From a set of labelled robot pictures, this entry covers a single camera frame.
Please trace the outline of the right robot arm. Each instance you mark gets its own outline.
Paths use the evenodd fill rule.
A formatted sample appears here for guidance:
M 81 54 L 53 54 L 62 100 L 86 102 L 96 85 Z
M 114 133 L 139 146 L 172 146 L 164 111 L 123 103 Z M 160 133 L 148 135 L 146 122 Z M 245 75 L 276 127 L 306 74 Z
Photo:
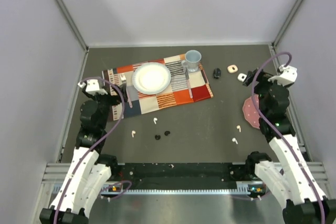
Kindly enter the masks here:
M 293 67 L 280 67 L 279 75 L 249 71 L 244 86 L 252 86 L 252 103 L 259 114 L 259 128 L 276 154 L 282 170 L 260 152 L 248 155 L 245 174 L 261 179 L 282 209 L 285 223 L 335 223 L 335 200 L 329 199 L 313 178 L 286 115 L 288 88 L 297 78 Z

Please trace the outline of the white earbud charging case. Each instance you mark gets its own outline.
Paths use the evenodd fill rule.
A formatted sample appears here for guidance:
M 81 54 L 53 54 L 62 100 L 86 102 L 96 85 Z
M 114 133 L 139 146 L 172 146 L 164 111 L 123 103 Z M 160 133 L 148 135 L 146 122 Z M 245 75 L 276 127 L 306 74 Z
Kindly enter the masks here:
M 237 77 L 237 79 L 240 81 L 240 82 L 244 82 L 245 79 L 246 79 L 247 75 L 244 74 L 244 73 L 240 73 Z

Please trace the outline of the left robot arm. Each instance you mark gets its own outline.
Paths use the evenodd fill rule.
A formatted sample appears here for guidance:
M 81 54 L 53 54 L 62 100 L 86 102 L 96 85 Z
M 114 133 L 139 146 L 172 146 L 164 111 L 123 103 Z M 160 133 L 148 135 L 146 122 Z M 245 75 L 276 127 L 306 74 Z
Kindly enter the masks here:
M 89 100 L 80 107 L 81 126 L 67 175 L 50 206 L 41 210 L 41 223 L 88 223 L 102 186 L 119 174 L 117 158 L 101 151 L 109 134 L 106 125 L 110 109 L 125 105 L 127 85 L 113 85 L 116 95 L 109 94 L 97 80 L 79 86 Z

